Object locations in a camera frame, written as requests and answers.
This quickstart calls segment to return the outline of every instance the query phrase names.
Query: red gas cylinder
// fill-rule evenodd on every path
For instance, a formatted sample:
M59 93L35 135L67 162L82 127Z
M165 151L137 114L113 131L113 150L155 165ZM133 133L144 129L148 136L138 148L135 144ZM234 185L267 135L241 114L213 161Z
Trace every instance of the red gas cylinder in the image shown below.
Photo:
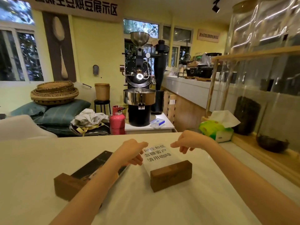
M110 130L112 135L125 135L125 115L122 113L123 107L113 106L112 116L110 116Z

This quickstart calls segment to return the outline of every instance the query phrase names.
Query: blue and white package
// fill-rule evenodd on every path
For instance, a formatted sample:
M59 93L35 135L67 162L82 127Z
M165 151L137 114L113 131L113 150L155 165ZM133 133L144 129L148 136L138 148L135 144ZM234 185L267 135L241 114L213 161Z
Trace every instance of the blue and white package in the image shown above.
M152 128L160 128L164 125L164 123L165 123L165 120L157 118L150 122L150 126Z

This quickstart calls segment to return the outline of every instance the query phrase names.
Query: spoon picture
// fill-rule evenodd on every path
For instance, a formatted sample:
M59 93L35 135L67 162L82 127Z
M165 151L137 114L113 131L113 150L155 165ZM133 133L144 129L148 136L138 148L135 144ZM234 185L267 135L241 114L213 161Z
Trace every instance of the spoon picture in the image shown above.
M62 23L60 22L59 18L56 16L53 18L53 33L55 37L60 41L60 54L61 54L61 60L62 60L62 78L68 79L68 73L66 70L64 58L62 56L62 46L61 42L65 39L65 31L62 27Z

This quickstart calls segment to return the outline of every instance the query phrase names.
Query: sign with black chinese characters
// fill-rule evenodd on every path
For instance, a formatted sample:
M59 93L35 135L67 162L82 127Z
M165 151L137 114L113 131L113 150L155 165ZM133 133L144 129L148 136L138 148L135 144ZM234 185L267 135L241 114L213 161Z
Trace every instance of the sign with black chinese characters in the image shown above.
M198 30L197 40L209 41L218 43L219 42L220 33L207 31L203 29Z
M123 20L123 0L23 0L41 11L76 15L102 21Z
M181 162L164 144L148 147L143 151L143 164L149 176L153 170Z

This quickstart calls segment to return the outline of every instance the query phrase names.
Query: black stool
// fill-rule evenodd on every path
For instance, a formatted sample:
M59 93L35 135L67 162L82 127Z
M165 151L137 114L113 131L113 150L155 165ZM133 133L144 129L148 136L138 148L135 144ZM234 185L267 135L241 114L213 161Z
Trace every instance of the black stool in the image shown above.
M110 108L110 100L106 100L106 101L100 101L100 100L94 100L94 105L95 105L95 113L96 112L96 105L100 105L100 108L101 108L101 113L102 113L102 105L104 106L104 113L106 114L106 111L105 111L105 105L108 104L109 108Z

